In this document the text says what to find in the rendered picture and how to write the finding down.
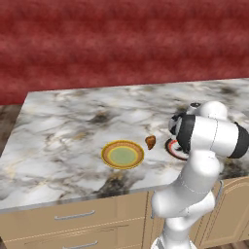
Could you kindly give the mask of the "yellow green plate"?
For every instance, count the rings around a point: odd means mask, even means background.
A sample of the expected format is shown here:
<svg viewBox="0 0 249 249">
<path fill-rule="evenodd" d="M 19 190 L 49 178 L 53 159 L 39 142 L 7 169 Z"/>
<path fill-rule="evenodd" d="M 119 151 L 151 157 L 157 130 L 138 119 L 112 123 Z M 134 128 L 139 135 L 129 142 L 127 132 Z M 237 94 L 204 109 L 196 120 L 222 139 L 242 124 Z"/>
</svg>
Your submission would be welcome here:
<svg viewBox="0 0 249 249">
<path fill-rule="evenodd" d="M 112 168 L 131 169 L 143 161 L 144 150 L 131 140 L 115 140 L 102 148 L 101 158 Z"/>
</svg>

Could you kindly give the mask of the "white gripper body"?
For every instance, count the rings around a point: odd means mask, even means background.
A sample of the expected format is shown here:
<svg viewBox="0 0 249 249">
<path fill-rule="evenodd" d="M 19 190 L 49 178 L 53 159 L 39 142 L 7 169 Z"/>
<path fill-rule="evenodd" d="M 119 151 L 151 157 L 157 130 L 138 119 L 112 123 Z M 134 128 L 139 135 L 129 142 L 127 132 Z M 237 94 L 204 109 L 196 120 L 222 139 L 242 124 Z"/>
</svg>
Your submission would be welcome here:
<svg viewBox="0 0 249 249">
<path fill-rule="evenodd" d="M 178 120 L 182 117 L 181 114 L 174 115 L 170 118 L 169 123 L 168 123 L 168 130 L 172 135 L 176 134 L 176 125 Z"/>
</svg>

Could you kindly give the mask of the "brown pastry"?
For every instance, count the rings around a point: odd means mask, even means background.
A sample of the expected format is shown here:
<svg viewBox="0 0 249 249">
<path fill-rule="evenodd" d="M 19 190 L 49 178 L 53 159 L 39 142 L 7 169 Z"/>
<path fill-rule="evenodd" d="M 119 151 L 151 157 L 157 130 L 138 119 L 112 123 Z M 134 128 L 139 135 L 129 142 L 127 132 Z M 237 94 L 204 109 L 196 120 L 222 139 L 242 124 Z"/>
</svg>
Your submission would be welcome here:
<svg viewBox="0 0 249 249">
<path fill-rule="evenodd" d="M 152 150 L 156 145 L 156 136 L 155 135 L 147 136 L 145 138 L 145 142 L 147 144 L 148 149 Z"/>
</svg>

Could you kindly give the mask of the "beige cupboard door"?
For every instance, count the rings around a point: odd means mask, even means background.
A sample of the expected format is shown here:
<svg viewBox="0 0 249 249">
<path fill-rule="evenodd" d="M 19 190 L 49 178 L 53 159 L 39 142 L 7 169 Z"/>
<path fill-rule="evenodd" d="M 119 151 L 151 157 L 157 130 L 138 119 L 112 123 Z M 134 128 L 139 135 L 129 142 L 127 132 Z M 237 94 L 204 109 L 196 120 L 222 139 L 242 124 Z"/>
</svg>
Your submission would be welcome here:
<svg viewBox="0 0 249 249">
<path fill-rule="evenodd" d="M 226 179 L 218 204 L 199 221 L 198 249 L 237 242 L 249 223 L 249 176 Z"/>
<path fill-rule="evenodd" d="M 149 191 L 147 194 L 142 249 L 151 248 L 155 239 L 160 236 L 164 224 L 164 219 L 152 216 L 151 198 L 153 193 L 153 191 Z"/>
</svg>

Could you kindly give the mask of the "red white plate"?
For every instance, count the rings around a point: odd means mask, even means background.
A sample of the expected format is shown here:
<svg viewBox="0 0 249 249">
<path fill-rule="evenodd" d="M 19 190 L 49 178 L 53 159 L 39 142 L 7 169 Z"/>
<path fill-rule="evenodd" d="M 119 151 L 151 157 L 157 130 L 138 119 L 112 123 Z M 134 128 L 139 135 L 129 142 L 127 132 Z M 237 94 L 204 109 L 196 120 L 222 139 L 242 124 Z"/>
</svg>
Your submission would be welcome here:
<svg viewBox="0 0 249 249">
<path fill-rule="evenodd" d="M 188 153 L 185 153 L 182 147 L 178 144 L 175 139 L 169 138 L 164 144 L 165 150 L 174 158 L 178 160 L 187 160 L 189 157 Z"/>
</svg>

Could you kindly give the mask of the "beige drawer front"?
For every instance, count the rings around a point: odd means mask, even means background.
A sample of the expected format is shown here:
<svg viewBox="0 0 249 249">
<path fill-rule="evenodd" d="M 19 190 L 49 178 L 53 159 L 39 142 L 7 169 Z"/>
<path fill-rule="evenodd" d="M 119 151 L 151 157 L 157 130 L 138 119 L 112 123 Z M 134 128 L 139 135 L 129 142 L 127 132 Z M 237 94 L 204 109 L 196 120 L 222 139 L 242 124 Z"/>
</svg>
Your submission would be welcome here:
<svg viewBox="0 0 249 249">
<path fill-rule="evenodd" d="M 141 249 L 143 219 L 98 228 L 5 241 L 7 249 Z"/>
<path fill-rule="evenodd" d="M 147 194 L 112 196 L 0 214 L 0 236 L 4 241 L 59 231 L 107 226 L 115 222 L 143 218 Z M 93 215 L 56 221 L 54 216 L 69 216 L 95 210 Z"/>
</svg>

